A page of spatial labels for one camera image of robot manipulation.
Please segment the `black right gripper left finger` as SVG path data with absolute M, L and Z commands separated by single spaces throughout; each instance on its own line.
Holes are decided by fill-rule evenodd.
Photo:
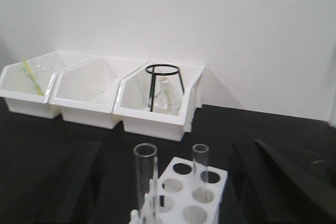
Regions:
M 78 142 L 35 223 L 91 223 L 102 181 L 102 143 Z

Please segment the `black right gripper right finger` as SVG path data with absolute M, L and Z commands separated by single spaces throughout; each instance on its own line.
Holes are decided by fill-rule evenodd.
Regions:
M 228 171 L 243 223 L 335 223 L 335 177 L 327 168 L 323 178 L 262 140 L 240 140 Z

